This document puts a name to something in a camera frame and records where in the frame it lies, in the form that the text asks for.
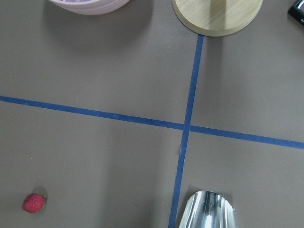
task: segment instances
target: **wooden coaster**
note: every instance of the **wooden coaster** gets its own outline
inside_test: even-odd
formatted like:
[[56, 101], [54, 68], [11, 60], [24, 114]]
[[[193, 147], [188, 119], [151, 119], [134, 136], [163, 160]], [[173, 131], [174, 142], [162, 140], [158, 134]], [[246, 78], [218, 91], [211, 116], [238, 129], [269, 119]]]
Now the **wooden coaster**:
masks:
[[246, 27], [259, 12], [263, 0], [172, 0], [180, 21], [192, 31], [221, 37]]

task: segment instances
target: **red berry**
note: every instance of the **red berry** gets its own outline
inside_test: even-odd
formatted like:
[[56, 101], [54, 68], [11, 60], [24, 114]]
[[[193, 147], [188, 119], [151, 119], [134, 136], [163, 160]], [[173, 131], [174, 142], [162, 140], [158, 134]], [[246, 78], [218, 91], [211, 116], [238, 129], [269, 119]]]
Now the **red berry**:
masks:
[[28, 213], [36, 213], [40, 211], [45, 205], [45, 199], [43, 195], [32, 193], [28, 195], [22, 205], [22, 209]]

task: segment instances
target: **blue tape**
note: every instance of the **blue tape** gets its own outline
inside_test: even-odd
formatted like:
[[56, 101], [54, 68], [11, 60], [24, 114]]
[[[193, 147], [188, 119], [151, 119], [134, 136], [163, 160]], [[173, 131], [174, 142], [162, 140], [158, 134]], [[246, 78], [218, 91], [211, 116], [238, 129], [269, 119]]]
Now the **blue tape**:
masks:
[[189, 89], [189, 95], [188, 95], [187, 109], [186, 109], [186, 114], [185, 114], [185, 122], [184, 122], [182, 137], [181, 137], [180, 156], [179, 156], [179, 160], [178, 160], [178, 164], [177, 164], [173, 198], [172, 198], [172, 206], [171, 206], [171, 211], [170, 211], [168, 228], [174, 228], [175, 222], [176, 222], [177, 207], [178, 207], [180, 191], [181, 191], [181, 180], [182, 180], [182, 174], [183, 174], [183, 170], [184, 170], [184, 163], [185, 163], [188, 137], [189, 137], [189, 131], [190, 131], [190, 123], [191, 123], [191, 117], [192, 117], [196, 84], [197, 84], [197, 79], [198, 79], [198, 74], [199, 74], [200, 57], [201, 57], [201, 52], [202, 52], [202, 47], [203, 47], [203, 41], [204, 41], [204, 36], [198, 35], [193, 69], [192, 69], [191, 82], [190, 82], [190, 89]]
[[153, 126], [159, 126], [159, 127], [166, 127], [166, 128], [177, 129], [177, 130], [182, 130], [183, 126], [184, 126], [181, 123], [173, 123], [173, 122], [167, 122], [167, 121], [161, 121], [161, 120], [141, 118], [141, 117], [136, 117], [136, 116], [107, 113], [107, 112], [101, 112], [101, 111], [96, 111], [96, 110], [76, 108], [76, 107], [70, 107], [70, 106], [59, 105], [59, 104], [50, 104], [50, 103], [39, 102], [39, 101], [30, 101], [30, 100], [24, 100], [24, 99], [18, 99], [18, 98], [13, 98], [13, 97], [6, 97], [6, 96], [0, 96], [0, 100], [4, 101], [4, 102], [8, 102], [8, 103], [19, 104], [19, 105], [27, 105], [27, 106], [33, 106], [33, 107], [39, 107], [39, 108], [58, 110], [58, 111], [63, 111], [63, 112], [68, 112], [68, 113], [97, 116], [97, 117], [102, 117], [102, 118], [115, 119], [115, 120], [127, 121], [127, 122], [132, 122], [132, 123], [138, 123], [138, 124], [147, 124], [147, 125], [153, 125]]
[[266, 143], [266, 144], [272, 144], [272, 145], [278, 145], [278, 146], [286, 146], [286, 147], [292, 147], [292, 148], [297, 148], [297, 149], [304, 149], [303, 142], [276, 139], [276, 138], [264, 137], [264, 136], [253, 135], [253, 134], [243, 134], [243, 133], [238, 133], [238, 132], [217, 130], [217, 129], [207, 128], [207, 127], [198, 127], [198, 126], [191, 126], [190, 131], [202, 133], [202, 134], [210, 134], [210, 135], [222, 136], [222, 137], [227, 137], [227, 138], [233, 138], [233, 139], [241, 139], [241, 140], [258, 142], [258, 143]]

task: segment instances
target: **shiny metallic object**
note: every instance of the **shiny metallic object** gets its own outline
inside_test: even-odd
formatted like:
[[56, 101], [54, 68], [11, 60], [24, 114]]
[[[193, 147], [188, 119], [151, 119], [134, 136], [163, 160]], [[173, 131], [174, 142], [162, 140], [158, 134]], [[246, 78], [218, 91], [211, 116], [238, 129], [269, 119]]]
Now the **shiny metallic object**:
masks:
[[235, 210], [224, 197], [199, 191], [188, 200], [180, 228], [236, 228]]

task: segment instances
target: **gray surface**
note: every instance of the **gray surface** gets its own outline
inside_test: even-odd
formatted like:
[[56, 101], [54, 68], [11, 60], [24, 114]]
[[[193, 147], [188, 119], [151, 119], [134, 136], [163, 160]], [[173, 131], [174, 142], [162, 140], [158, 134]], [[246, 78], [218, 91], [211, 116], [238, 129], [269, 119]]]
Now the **gray surface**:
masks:
[[[304, 141], [292, 3], [265, 0], [243, 31], [205, 38], [192, 125]], [[0, 95], [183, 123], [197, 35], [170, 0], [97, 17], [4, 0], [0, 21]], [[0, 102], [0, 227], [167, 227], [181, 133]], [[302, 227], [302, 155], [191, 133], [178, 223], [187, 197], [213, 190], [240, 228]], [[35, 215], [21, 210], [32, 191], [48, 196]]]
[[192, 125], [303, 141], [304, 29], [291, 5], [265, 0], [241, 32], [205, 39]]
[[[0, 227], [166, 227], [181, 132], [1, 103]], [[47, 205], [21, 208], [38, 191]]]
[[302, 227], [303, 162], [303, 150], [190, 133], [178, 221], [192, 194], [210, 190], [239, 228]]

